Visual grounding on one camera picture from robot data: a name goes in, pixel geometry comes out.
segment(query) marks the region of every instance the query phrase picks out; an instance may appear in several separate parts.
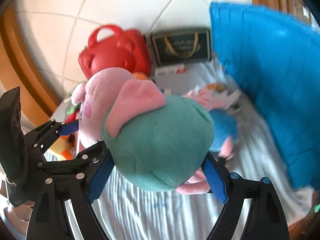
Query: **pig ear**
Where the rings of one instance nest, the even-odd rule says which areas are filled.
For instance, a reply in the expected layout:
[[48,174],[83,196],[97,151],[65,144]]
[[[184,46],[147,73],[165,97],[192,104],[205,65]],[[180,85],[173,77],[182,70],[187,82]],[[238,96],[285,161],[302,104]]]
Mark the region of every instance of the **pig ear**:
[[78,105],[80,102],[84,101],[85,98],[85,85],[87,83],[83,82],[77,85],[76,89],[73,91],[71,96],[71,102],[73,105]]
[[167,100],[151,80],[129,80],[122,87],[106,121],[106,129],[117,137],[121,127],[139,114],[165,106]]

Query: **red plastic handle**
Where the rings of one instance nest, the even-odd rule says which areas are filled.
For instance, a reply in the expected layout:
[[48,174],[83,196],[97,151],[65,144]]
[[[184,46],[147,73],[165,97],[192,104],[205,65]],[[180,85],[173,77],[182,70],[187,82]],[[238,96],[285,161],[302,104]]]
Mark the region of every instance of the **red plastic handle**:
[[88,46],[89,47],[92,47],[93,45],[96,45],[98,43],[97,41],[97,36],[98,36],[98,32],[101,30],[101,29],[110,29],[110,30],[113,30],[113,32],[115,33],[116,36],[118,36],[119,34],[121,34],[123,32],[123,29],[121,29],[119,26],[117,25],[103,25],[103,26],[100,26],[99,28],[95,29],[90,37],[89,37],[89,40],[88,40]]

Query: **wooden headboard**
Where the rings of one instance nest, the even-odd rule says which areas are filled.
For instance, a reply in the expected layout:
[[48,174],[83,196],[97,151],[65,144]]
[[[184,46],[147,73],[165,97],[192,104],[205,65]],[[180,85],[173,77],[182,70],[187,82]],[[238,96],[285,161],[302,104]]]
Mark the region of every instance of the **wooden headboard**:
[[11,4],[0,19],[0,80],[8,91],[20,86],[21,110],[39,126],[47,122],[60,100],[46,83],[25,45]]

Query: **yellow handle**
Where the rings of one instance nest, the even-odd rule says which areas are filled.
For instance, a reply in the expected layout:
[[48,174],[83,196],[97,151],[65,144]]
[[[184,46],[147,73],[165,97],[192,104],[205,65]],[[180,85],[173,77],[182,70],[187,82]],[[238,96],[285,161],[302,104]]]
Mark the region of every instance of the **yellow handle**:
[[193,44],[193,50],[187,54],[187,55],[180,55],[178,52],[176,52],[174,50],[174,48],[172,47],[170,41],[168,40],[167,36],[164,37],[164,44],[167,46],[167,49],[173,54],[176,55],[178,57],[183,57],[183,58],[190,58],[197,50],[198,47],[198,42],[199,42],[199,34],[195,33],[195,42]]

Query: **green box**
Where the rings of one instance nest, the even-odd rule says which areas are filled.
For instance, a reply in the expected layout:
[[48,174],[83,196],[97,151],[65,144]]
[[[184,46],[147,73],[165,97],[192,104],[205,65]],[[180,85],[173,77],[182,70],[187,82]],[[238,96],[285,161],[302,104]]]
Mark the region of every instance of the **green box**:
[[211,60],[208,28],[152,33],[151,41],[159,66]]

